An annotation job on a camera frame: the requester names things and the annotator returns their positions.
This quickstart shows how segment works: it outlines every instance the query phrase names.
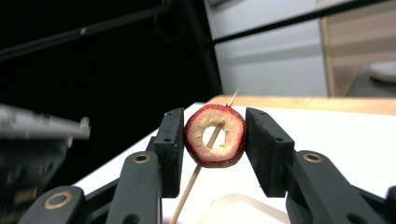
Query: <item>fruit slice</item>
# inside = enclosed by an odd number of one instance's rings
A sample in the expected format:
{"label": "fruit slice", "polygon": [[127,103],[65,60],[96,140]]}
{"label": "fruit slice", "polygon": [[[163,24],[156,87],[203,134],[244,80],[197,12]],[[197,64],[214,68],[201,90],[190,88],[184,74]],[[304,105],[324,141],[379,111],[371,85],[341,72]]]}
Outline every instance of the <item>fruit slice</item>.
{"label": "fruit slice", "polygon": [[[224,143],[219,148],[208,147],[203,135],[206,128],[222,125]],[[184,127],[184,144],[196,163],[206,168],[226,168],[242,157],[247,136],[244,118],[228,105],[204,105]]]}

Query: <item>white wall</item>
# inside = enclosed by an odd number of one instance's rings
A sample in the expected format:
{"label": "white wall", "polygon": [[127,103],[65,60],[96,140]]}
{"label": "white wall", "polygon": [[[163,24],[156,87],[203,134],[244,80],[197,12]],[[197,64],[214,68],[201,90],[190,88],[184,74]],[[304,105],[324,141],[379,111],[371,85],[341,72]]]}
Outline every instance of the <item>white wall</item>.
{"label": "white wall", "polygon": [[[205,0],[214,39],[299,15],[314,0]],[[239,95],[328,96],[318,20],[215,46],[223,91]]]}

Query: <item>toothpick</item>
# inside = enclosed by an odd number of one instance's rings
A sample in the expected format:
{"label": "toothpick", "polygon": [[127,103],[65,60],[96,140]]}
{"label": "toothpick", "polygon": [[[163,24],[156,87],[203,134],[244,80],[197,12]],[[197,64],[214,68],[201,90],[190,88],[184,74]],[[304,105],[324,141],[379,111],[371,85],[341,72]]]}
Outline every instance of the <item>toothpick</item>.
{"label": "toothpick", "polygon": [[[238,93],[238,90],[236,90],[236,92],[233,94],[233,97],[231,98],[230,103],[228,103],[227,106],[233,105],[233,100],[237,93]],[[219,133],[223,127],[224,127],[224,124],[222,124],[222,123],[219,124],[218,126],[216,126],[215,130],[212,133],[212,136],[210,136],[210,139],[206,144],[207,147],[210,147],[210,148],[213,147],[213,145],[215,144],[216,138],[219,136]],[[184,203],[186,203],[187,198],[190,195],[192,186],[194,185],[195,180],[198,177],[198,174],[201,172],[201,169],[202,169],[202,166],[200,166],[198,164],[195,166],[194,172],[192,173],[192,175],[190,177],[189,183],[187,184],[187,187],[184,190],[184,193],[181,196],[180,201],[178,202],[176,211],[175,211],[174,215],[172,216],[172,219],[169,222],[169,224],[176,224],[178,216],[180,216],[181,209],[183,209]]]}

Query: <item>wooden skewer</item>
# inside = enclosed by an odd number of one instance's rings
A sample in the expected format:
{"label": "wooden skewer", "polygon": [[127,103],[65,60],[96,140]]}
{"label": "wooden skewer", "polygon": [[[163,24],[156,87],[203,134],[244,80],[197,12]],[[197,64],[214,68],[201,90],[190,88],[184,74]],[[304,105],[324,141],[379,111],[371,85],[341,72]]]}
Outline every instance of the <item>wooden skewer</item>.
{"label": "wooden skewer", "polygon": [[[236,90],[236,92],[233,94],[233,97],[231,98],[230,103],[228,103],[227,106],[233,105],[233,100],[237,93],[238,93],[238,90]],[[206,144],[207,147],[213,147],[213,145],[215,144],[216,138],[219,136],[219,133],[223,127],[224,127],[224,124],[219,124],[218,126],[216,126],[215,130],[212,133],[212,136],[210,136],[210,139]],[[187,198],[190,195],[192,186],[194,185],[195,180],[198,177],[198,174],[201,172],[201,169],[202,169],[202,166],[200,166],[198,164],[195,166],[194,172],[192,173],[192,175],[190,177],[189,183],[187,184],[187,187],[184,190],[184,193],[181,196],[180,201],[178,202],[176,211],[175,211],[174,215],[172,216],[169,224],[176,224],[178,216],[180,216],[181,209],[183,208],[184,204],[186,203]]]}

